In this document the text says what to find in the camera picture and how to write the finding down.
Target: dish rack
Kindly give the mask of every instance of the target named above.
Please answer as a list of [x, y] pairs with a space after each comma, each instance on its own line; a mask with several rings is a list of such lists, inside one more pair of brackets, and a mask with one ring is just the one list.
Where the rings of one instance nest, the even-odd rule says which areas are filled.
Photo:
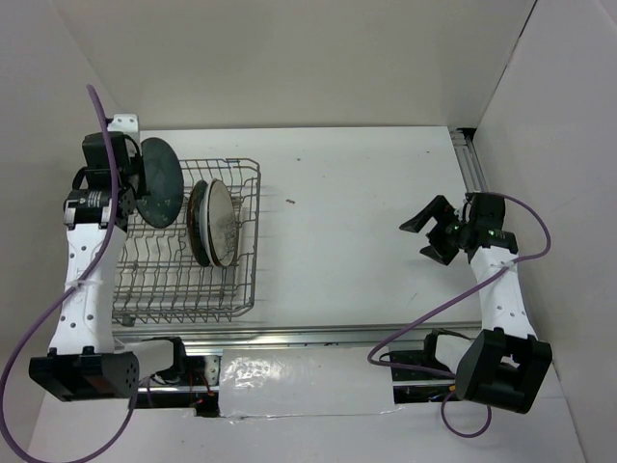
[[[131, 216], [116, 270], [113, 322], [232, 321], [255, 304], [261, 172], [252, 159], [181, 160], [184, 201], [173, 224], [159, 230]], [[221, 180], [236, 213], [238, 249], [229, 267], [202, 267], [191, 251], [186, 205], [199, 180]]]

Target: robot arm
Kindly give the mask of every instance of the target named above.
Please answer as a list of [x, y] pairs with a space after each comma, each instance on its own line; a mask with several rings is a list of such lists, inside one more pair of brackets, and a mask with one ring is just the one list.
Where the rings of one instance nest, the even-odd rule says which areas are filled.
[[[46, 357], [30, 361], [30, 376], [63, 401], [131, 397], [141, 379], [153, 373], [182, 371], [186, 353], [180, 339], [157, 339], [117, 349], [112, 334], [115, 271], [126, 240], [128, 216], [146, 195], [135, 115], [116, 115], [109, 123], [119, 174], [116, 217], [110, 217], [111, 180], [101, 133], [82, 144], [87, 166], [73, 181], [65, 201], [68, 268], [66, 287], [77, 290], [64, 303]], [[83, 181], [87, 187], [82, 188]], [[108, 227], [111, 241], [88, 281], [80, 275], [100, 252]]]
[[429, 219], [436, 219], [437, 225], [427, 235], [430, 245], [420, 252], [448, 265], [464, 250], [478, 283], [507, 268], [501, 278], [479, 291], [479, 336], [469, 340], [436, 330], [425, 340], [425, 352], [456, 373], [459, 399], [526, 413], [549, 369], [552, 352], [548, 343], [537, 340], [527, 317], [513, 262], [518, 257], [516, 237], [502, 230], [504, 217], [505, 201], [497, 195], [467, 194], [458, 211], [438, 196], [401, 230], [419, 232]]

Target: white plate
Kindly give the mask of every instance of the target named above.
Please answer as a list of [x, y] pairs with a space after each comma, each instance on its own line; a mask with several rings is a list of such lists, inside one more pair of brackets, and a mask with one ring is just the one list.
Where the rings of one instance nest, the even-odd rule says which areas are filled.
[[235, 258], [238, 243], [238, 227], [233, 202], [228, 188], [220, 180], [213, 179], [205, 194], [207, 207], [207, 235], [205, 246], [214, 265], [227, 267]]
[[209, 244], [209, 234], [208, 234], [208, 203], [210, 198], [210, 189], [212, 188], [212, 184], [216, 183], [218, 180], [212, 180], [208, 183], [207, 188], [205, 189], [205, 193], [203, 193], [203, 198], [201, 199], [200, 204], [200, 237], [201, 244], [205, 248], [205, 253], [208, 255], [210, 259], [210, 265], [214, 265], [214, 259], [212, 258], [212, 250], [210, 250]]

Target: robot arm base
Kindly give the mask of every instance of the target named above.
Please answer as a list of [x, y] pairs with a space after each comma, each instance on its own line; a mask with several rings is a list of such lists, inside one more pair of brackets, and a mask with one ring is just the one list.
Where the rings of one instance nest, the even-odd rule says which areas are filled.
[[482, 330], [466, 340], [434, 330], [424, 342], [425, 354], [456, 373], [456, 395], [461, 400], [527, 413], [552, 362], [550, 344]]
[[186, 351], [180, 338], [146, 340], [120, 353], [95, 353], [30, 359], [29, 374], [36, 383], [62, 402], [102, 398], [130, 398], [142, 379], [154, 373], [176, 376], [185, 370]]

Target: wire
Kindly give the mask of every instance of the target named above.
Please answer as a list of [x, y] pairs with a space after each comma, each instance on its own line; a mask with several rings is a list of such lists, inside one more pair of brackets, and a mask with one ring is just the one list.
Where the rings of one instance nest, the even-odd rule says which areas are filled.
[[479, 437], [482, 434], [484, 434], [486, 432], [486, 430], [489, 428], [489, 426], [491, 425], [491, 421], [493, 420], [493, 409], [489, 406], [486, 407], [487, 410], [487, 417], [486, 417], [486, 422], [484, 423], [484, 425], [477, 431], [472, 432], [470, 434], [466, 434], [464, 432], [461, 431], [457, 431], [456, 429], [454, 429], [454, 427], [452, 427], [452, 425], [448, 422], [447, 418], [445, 417], [445, 404], [456, 394], [456, 391], [452, 391], [451, 393], [449, 393], [445, 399], [442, 401], [442, 406], [440, 407], [440, 413], [442, 414], [442, 421], [443, 424], [445, 424], [445, 427], [447, 427], [447, 429], [456, 434], [459, 437], [463, 437], [465, 439], [473, 439], [475, 437]]
[[208, 395], [214, 396], [214, 393], [210, 391], [210, 385], [208, 384], [208, 380], [205, 379], [205, 375], [203, 373], [200, 373], [200, 376], [201, 376], [201, 381], [203, 381], [205, 388], [208, 390]]
[[154, 402], [152, 401], [152, 391], [150, 390], [150, 381], [152, 380], [152, 376], [149, 376], [144, 380], [144, 386], [146, 386], [146, 394], [148, 397], [148, 405], [150, 408], [154, 408]]
[[[88, 267], [86, 267], [86, 270], [84, 270], [84, 273], [81, 274], [78, 280], [88, 280], [90, 275], [96, 269], [96, 266], [100, 263], [101, 259], [103, 258], [103, 255], [105, 254], [105, 251], [107, 250], [107, 247], [109, 246], [109, 242], [112, 239], [112, 233], [114, 231], [113, 220], [116, 217], [116, 209], [118, 205], [118, 168], [116, 166], [116, 158], [114, 157], [114, 148], [112, 147], [112, 140], [107, 130], [105, 112], [103, 111], [103, 106], [101, 105], [100, 99], [98, 98], [98, 95], [96, 94], [96, 90], [94, 89], [92, 85], [88, 86], [88, 94], [90, 95], [90, 99], [93, 102], [94, 110], [96, 111], [96, 116], [98, 117], [98, 123], [100, 125], [100, 130], [103, 134], [103, 141], [105, 142], [105, 149], [107, 150], [109, 168], [112, 173], [111, 175], [112, 199], [111, 199], [111, 214], [110, 214], [111, 219], [110, 219], [109, 224], [107, 225], [107, 232], [105, 233], [105, 237], [101, 244], [100, 251], [95, 254], [93, 261], [90, 262], [90, 265], [88, 265]], [[40, 328], [40, 326], [45, 322], [47, 318], [49, 318], [54, 312], [56, 312], [58, 309], [62, 307], [65, 301], [69, 297], [71, 297], [77, 291], [77, 289], [78, 289], [77, 286], [72, 286], [69, 289], [67, 289], [56, 301], [54, 301], [47, 309], [45, 309], [45, 311], [39, 316], [39, 318], [37, 318], [37, 320], [32, 324], [32, 326], [28, 328], [26, 333], [24, 333], [24, 335], [21, 337], [21, 339], [15, 346], [13, 352], [9, 356], [9, 360], [7, 361], [7, 363], [4, 366], [4, 369], [2, 370], [2, 376], [0, 376], [0, 432], [2, 433], [2, 437], [4, 437], [4, 440], [7, 442], [11, 450], [19, 458], [21, 458], [27, 463], [50, 463], [50, 462], [47, 462], [45, 460], [39, 460], [38, 458], [35, 458], [34, 456], [28, 454], [24, 449], [22, 449], [19, 446], [19, 444], [15, 441], [15, 439], [13, 438], [13, 435], [11, 434], [11, 431], [9, 430], [7, 426], [7, 417], [5, 416], [5, 413], [4, 413], [4, 400], [5, 400], [5, 393], [7, 391], [7, 383], [9, 381], [9, 374], [11, 374], [11, 370], [13, 369], [15, 361], [17, 360], [17, 356], [23, 350], [28, 340], [30, 340], [30, 338], [37, 332], [37, 330]], [[72, 460], [67, 463], [86, 463], [87, 461], [97, 458], [99, 455], [105, 452], [108, 448], [112, 447], [116, 443], [116, 441], [118, 441], [118, 439], [120, 438], [120, 436], [122, 435], [126, 427], [128, 426], [128, 423], [130, 422], [131, 417], [133, 416], [133, 412], [135, 411], [136, 405], [137, 405], [137, 394], [131, 397], [129, 401], [129, 405], [128, 405], [128, 413], [126, 414], [126, 418], [124, 419], [124, 422], [122, 422], [122, 425], [120, 426], [120, 429], [118, 430], [118, 432], [116, 432], [114, 437], [112, 437], [107, 444], [105, 444], [103, 447], [101, 447], [100, 449], [91, 453], [88, 456], [79, 458], [77, 460]]]
[[154, 384], [158, 384], [159, 386], [169, 386], [168, 383], [164, 383], [164, 382], [159, 381], [158, 379], [156, 379], [154, 374], [150, 377], [150, 381], [152, 381]]
[[[517, 198], [514, 198], [512, 196], [509, 196], [509, 195], [506, 195], [506, 194], [503, 194], [503, 193], [491, 193], [491, 194], [495, 195], [495, 196], [500, 196], [501, 198], [504, 198], [504, 199], [506, 199], [508, 201], [511, 201], [512, 203], [518, 204], [521, 207], [525, 208], [538, 221], [538, 224], [540, 224], [540, 227], [542, 227], [542, 231], [544, 232], [545, 239], [547, 240], [545, 248], [542, 251], [540, 251], [539, 253], [531, 254], [529, 256], [520, 256], [520, 257], [517, 257], [517, 258], [513, 259], [512, 262], [508, 262], [508, 263], [516, 264], [516, 263], [521, 263], [521, 262], [525, 262], [525, 261], [528, 261], [528, 260], [539, 259], [539, 258], [543, 258], [546, 254], [548, 254], [549, 251], [550, 251], [550, 248], [552, 247], [552, 238], [550, 237], [549, 227], [547, 227], [547, 224], [545, 224], [544, 220], [542, 220], [542, 217], [540, 217], [540, 215], [535, 210], [533, 210], [533, 208], [530, 205], [524, 203], [523, 201], [521, 201], [521, 200], [519, 200]], [[394, 363], [394, 362], [384, 362], [384, 361], [381, 360], [381, 358], [380, 358], [380, 360], [375, 360], [374, 357], [377, 354], [377, 352], [379, 352], [381, 349], [386, 347], [392, 341], [397, 340], [398, 338], [400, 338], [404, 334], [409, 333], [410, 331], [414, 330], [418, 325], [424, 323], [426, 320], [428, 320], [430, 318], [433, 318], [435, 315], [437, 315], [439, 313], [442, 313], [443, 311], [449, 309], [450, 307], [458, 304], [459, 302], [461, 302], [461, 301], [467, 299], [468, 297], [470, 297], [471, 295], [475, 294], [480, 289], [482, 289], [482, 288], [490, 285], [491, 283], [495, 282], [496, 280], [501, 278], [501, 276], [505, 272], [507, 272], [508, 269], [509, 269], [509, 267], [504, 265], [492, 277], [486, 279], [485, 281], [483, 281], [481, 283], [478, 283], [476, 286], [468, 289], [467, 291], [459, 294], [458, 296], [450, 299], [449, 301], [444, 302], [443, 304], [438, 306], [436, 309], [433, 309], [431, 312], [424, 314], [423, 316], [421, 316], [417, 320], [411, 322], [409, 325], [405, 326], [404, 328], [401, 328], [397, 332], [395, 332], [392, 335], [388, 336], [387, 338], [385, 338], [384, 340], [379, 342], [375, 347], [373, 347], [371, 349], [371, 351], [368, 353], [368, 357], [367, 357], [368, 362], [370, 364], [372, 364], [372, 365], [379, 365], [379, 366], [382, 366], [382, 367], [412, 369], [412, 370], [415, 370], [415, 371], [424, 371], [424, 372], [427, 372], [427, 373], [433, 373], [433, 374], [437, 374], [437, 375], [440, 375], [440, 376], [446, 376], [446, 377], [449, 377], [449, 378], [456, 377], [456, 375], [454, 373], [449, 372], [449, 371], [441, 371], [440, 369], [421, 367], [421, 366], [417, 366], [417, 365], [407, 365], [407, 364], [399, 364], [399, 363]], [[453, 393], [449, 394], [445, 398], [445, 401], [450, 399], [452, 397], [452, 395], [453, 395]], [[487, 408], [489, 409], [489, 414], [488, 414], [488, 418], [487, 418], [487, 421], [486, 421], [485, 425], [482, 427], [482, 429], [480, 429], [480, 431], [478, 431], [476, 433], [473, 433], [472, 435], [470, 435], [470, 437], [478, 437], [481, 434], [483, 434], [489, 428], [489, 425], [491, 424], [491, 419], [493, 417], [493, 412], [491, 411], [491, 407], [487, 407]], [[444, 417], [445, 417], [445, 413], [443, 411], [443, 405], [442, 405], [442, 418], [444, 418]], [[446, 420], [444, 420], [444, 423], [445, 423], [446, 427], [449, 430], [453, 431], [452, 426], [449, 423], [447, 423]], [[461, 435], [462, 433], [459, 433], [457, 431], [457, 432], [455, 432], [455, 434], [456, 435]]]
[[193, 374], [189, 373], [189, 405], [193, 403]]

